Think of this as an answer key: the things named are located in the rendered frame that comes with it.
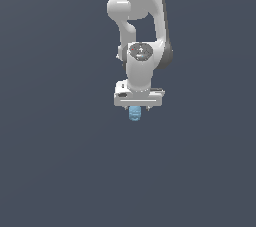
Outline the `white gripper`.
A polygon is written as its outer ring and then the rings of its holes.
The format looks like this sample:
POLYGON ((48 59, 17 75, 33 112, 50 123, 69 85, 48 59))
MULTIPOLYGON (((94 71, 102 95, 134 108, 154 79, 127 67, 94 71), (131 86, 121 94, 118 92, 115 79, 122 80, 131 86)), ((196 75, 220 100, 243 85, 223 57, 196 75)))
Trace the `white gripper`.
POLYGON ((118 81, 114 92, 114 105, 122 106, 128 110, 129 106, 145 106, 149 111, 153 106, 162 105, 164 90, 162 88, 151 88, 149 92, 133 92, 127 86, 127 80, 118 81))

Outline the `light blue ribbed object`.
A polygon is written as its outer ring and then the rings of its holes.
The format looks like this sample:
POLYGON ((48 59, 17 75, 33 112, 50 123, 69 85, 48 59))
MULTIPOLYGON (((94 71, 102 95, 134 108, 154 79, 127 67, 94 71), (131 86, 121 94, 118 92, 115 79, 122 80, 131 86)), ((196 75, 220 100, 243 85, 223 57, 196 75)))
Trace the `light blue ribbed object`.
POLYGON ((141 107, 140 106, 130 106, 129 107, 129 119, 131 121, 139 121, 141 118, 141 107))

